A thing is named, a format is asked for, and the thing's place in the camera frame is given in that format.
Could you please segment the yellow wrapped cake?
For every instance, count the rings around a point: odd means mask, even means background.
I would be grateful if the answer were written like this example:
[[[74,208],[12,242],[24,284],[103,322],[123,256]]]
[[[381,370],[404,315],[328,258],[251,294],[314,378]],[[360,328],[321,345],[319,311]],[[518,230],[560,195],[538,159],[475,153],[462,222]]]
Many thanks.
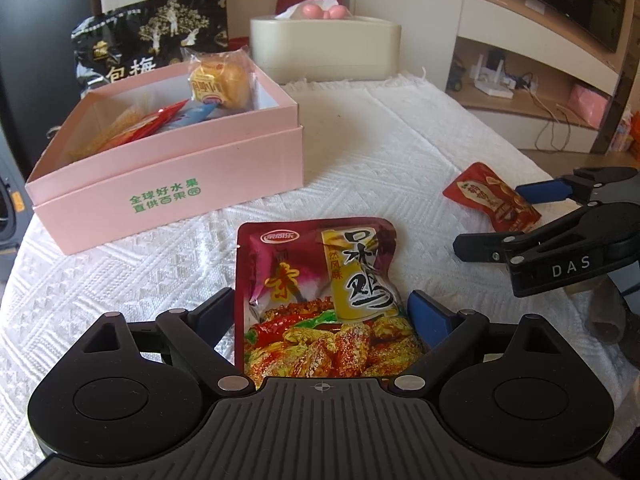
[[[181,49],[189,63],[191,100],[224,110],[251,110],[254,98],[254,65],[245,49],[201,52]]]

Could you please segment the black plum snack bag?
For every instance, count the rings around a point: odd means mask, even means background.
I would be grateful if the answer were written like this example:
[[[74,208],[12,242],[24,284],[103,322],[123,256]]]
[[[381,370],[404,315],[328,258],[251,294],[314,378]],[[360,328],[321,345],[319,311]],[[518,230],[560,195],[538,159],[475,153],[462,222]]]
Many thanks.
[[[81,94],[180,63],[193,50],[228,49],[227,0],[145,0],[77,25],[70,34]]]

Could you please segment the white wifi router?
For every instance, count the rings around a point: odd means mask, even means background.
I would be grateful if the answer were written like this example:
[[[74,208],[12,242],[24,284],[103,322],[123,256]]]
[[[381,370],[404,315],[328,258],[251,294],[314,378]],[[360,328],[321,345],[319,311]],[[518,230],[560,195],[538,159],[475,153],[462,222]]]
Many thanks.
[[[491,70],[486,66],[484,55],[478,56],[477,63],[472,66],[471,79],[476,90],[491,96],[492,98],[510,100],[514,97],[513,90],[503,83],[504,61],[498,62],[497,68]]]

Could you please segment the dark red chicken snack pouch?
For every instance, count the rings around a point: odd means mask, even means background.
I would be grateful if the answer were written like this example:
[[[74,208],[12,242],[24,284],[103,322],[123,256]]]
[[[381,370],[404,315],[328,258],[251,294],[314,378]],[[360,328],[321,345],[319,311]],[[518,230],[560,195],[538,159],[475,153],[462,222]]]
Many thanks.
[[[390,280],[378,217],[247,222],[236,242],[235,363],[268,378],[390,378],[427,344]]]

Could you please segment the pink cardboard box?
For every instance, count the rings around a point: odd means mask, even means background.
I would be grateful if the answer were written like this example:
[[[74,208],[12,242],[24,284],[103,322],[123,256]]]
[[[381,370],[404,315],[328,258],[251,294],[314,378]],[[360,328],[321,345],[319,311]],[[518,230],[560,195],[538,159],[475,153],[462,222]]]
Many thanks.
[[[188,73],[181,63],[122,79],[89,92],[67,116],[26,182],[64,254],[303,185],[298,105],[260,68],[254,110],[72,159],[131,105],[189,99]]]

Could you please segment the small red snack packet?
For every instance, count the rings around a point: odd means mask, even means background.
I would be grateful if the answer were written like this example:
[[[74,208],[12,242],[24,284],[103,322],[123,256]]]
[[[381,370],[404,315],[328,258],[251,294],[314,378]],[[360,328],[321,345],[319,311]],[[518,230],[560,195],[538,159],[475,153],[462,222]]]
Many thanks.
[[[482,162],[466,168],[442,195],[484,212],[496,232],[528,232],[541,219],[537,209]]]

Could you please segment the pink box on shelf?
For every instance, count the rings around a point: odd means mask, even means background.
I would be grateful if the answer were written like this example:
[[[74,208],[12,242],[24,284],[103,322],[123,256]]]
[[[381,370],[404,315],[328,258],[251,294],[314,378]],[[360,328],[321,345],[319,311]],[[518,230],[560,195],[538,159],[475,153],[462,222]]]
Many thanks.
[[[599,129],[608,107],[608,96],[582,84],[573,84],[567,107],[590,127]]]

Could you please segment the cream tissue box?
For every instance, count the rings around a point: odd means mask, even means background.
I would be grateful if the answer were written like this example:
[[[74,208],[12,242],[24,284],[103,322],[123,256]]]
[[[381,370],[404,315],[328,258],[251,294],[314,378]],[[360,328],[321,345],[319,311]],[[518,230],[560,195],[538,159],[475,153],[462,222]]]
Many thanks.
[[[399,70],[401,27],[379,18],[250,21],[250,57],[278,84],[383,80]]]

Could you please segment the white woven table cloth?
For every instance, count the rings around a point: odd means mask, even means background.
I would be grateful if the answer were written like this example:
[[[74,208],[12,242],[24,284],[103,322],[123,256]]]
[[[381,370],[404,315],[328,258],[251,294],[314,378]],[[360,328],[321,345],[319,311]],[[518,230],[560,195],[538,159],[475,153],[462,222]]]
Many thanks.
[[[152,320],[191,309],[234,282],[236,232],[250,221],[350,216],[393,223],[390,268],[402,294],[422,289],[450,308],[473,307],[513,323],[536,312],[554,325],[612,396],[609,460],[639,422],[639,374],[620,349],[585,328],[591,296],[562,290],[515,298],[502,266],[465,264],[462,232],[484,232],[484,214],[447,200],[444,188],[473,162],[510,185],[546,173],[429,82],[289,84],[304,127],[305,184],[298,190],[203,214],[66,256],[39,220],[26,230],[1,303],[1,474],[19,479],[42,460],[27,404],[40,380],[106,312]]]

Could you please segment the blue seaweed snack packet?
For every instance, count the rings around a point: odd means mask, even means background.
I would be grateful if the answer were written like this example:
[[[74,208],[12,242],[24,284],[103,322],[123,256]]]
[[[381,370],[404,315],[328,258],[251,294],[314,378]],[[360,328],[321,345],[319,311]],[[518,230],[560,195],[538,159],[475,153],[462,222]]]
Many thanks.
[[[160,132],[177,130],[205,122],[216,112],[218,107],[218,103],[190,105],[169,119],[168,122],[160,128]]]

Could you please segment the white tv cabinet shelf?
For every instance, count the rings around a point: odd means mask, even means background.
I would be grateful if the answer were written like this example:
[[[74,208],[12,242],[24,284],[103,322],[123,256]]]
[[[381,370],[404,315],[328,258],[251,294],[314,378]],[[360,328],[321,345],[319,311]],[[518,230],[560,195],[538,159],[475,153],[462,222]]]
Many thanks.
[[[610,52],[568,18],[534,0],[463,0],[454,58],[465,68],[452,92],[486,125],[522,150],[588,153],[596,127],[570,110],[570,92],[581,84],[610,98],[620,80],[631,34],[634,0],[625,0],[620,41]],[[501,68],[527,86],[512,98],[475,87],[478,63],[504,55]]]

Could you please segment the red chicken feet packet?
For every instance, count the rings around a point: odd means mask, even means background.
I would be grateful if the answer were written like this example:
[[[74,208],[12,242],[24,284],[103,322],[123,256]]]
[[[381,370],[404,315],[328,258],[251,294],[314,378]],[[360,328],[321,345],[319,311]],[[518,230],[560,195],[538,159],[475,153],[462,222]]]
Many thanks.
[[[151,113],[143,117],[140,122],[126,128],[116,136],[113,136],[110,140],[106,141],[98,149],[99,153],[111,150],[112,148],[118,148],[119,146],[134,142],[153,133],[156,133],[160,127],[167,124],[171,118],[175,116],[188,101],[182,100],[177,103],[159,108],[156,112]]]

